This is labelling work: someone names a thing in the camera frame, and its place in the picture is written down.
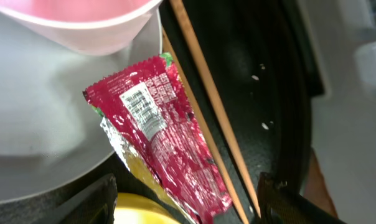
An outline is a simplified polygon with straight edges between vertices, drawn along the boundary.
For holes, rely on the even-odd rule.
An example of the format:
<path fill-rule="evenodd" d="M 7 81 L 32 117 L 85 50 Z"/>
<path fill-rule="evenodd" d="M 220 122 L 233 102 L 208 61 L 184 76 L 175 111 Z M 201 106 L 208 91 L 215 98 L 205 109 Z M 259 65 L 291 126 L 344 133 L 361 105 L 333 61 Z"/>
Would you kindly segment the yellow bowl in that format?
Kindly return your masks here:
<path fill-rule="evenodd" d="M 118 193 L 114 224 L 179 224 L 160 204 L 146 197 Z"/>

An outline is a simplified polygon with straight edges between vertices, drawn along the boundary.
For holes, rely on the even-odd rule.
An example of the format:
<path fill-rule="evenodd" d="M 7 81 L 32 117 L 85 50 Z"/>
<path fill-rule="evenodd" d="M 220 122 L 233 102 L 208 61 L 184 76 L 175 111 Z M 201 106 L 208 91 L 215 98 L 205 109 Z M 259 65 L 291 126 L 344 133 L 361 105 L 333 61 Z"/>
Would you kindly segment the pink plastic cup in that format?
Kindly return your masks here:
<path fill-rule="evenodd" d="M 0 13 L 75 52 L 109 55 L 130 44 L 161 2 L 0 1 Z"/>

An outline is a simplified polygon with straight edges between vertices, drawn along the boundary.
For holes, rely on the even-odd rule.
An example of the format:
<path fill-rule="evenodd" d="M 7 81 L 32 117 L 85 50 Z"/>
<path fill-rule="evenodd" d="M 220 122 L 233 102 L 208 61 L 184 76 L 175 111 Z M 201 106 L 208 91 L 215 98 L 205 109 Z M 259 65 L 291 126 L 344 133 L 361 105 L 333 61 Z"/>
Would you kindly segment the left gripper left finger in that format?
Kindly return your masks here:
<path fill-rule="evenodd" d="M 35 224 L 113 224 L 118 191 L 113 174 L 107 174 L 74 195 Z"/>

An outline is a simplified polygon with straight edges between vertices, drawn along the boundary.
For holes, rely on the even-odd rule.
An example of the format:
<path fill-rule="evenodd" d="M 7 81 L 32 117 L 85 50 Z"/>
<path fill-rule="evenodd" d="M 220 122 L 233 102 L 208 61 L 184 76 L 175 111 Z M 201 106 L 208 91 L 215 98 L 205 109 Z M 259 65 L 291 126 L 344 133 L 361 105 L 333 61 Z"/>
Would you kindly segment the red sauce packet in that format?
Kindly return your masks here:
<path fill-rule="evenodd" d="M 123 161 L 131 152 L 152 182 L 196 223 L 212 223 L 232 199 L 209 151 L 171 54 L 88 86 L 83 95 Z"/>

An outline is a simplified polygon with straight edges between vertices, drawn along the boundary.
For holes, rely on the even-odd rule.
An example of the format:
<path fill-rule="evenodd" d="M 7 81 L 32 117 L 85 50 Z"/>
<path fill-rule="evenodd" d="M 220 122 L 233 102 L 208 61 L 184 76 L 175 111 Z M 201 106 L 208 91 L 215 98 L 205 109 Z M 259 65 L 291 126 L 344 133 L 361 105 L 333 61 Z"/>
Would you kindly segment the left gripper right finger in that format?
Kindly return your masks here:
<path fill-rule="evenodd" d="M 344 224 L 301 195 L 290 192 L 284 182 L 269 173 L 260 174 L 257 194 L 261 212 L 257 224 Z"/>

